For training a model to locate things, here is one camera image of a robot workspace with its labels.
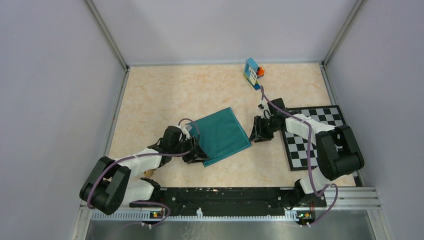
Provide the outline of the teal cloth napkin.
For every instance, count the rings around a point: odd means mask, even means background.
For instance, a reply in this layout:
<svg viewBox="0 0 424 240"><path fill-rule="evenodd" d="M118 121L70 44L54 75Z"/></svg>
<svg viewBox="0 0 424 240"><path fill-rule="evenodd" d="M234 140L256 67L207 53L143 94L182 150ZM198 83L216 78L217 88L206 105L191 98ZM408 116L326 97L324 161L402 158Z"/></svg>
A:
<svg viewBox="0 0 424 240"><path fill-rule="evenodd" d="M192 136L199 135L198 145L209 156L203 163L209 167L252 146L231 107L196 120Z"/></svg>

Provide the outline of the colourful toy block house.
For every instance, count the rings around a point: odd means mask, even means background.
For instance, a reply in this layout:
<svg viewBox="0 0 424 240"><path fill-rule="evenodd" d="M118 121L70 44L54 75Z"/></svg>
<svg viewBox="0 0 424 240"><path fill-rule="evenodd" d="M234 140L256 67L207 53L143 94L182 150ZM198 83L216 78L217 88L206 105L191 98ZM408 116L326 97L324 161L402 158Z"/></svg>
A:
<svg viewBox="0 0 424 240"><path fill-rule="evenodd" d="M264 75L264 68L259 66L253 58L248 58L245 61L243 76L255 90L260 89L258 79L262 78Z"/></svg>

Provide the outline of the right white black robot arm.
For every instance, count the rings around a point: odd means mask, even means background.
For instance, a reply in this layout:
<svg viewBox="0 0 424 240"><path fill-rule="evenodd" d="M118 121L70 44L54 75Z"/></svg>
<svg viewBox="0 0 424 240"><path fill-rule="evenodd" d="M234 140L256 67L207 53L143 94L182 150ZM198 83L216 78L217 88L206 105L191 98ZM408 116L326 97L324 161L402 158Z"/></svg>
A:
<svg viewBox="0 0 424 240"><path fill-rule="evenodd" d="M353 130L344 124L337 107L289 110L281 98L261 101L250 142L266 142L280 131L287 141L292 163L304 164L308 173L295 181L284 198L289 208L307 206L333 181L365 165Z"/></svg>

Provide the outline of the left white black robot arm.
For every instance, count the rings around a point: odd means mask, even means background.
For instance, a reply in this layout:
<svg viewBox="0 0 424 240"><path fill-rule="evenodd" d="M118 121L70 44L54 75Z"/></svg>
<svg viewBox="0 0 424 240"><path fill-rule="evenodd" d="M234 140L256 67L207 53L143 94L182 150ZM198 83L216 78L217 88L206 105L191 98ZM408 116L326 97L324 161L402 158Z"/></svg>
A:
<svg viewBox="0 0 424 240"><path fill-rule="evenodd" d="M145 175L172 158L187 164L203 163L209 157L200 147L200 136L181 126L168 126L159 140L144 150L120 160L101 157L81 187L79 197L91 209L111 215L122 205L143 201L154 207L160 202L160 184Z"/></svg>

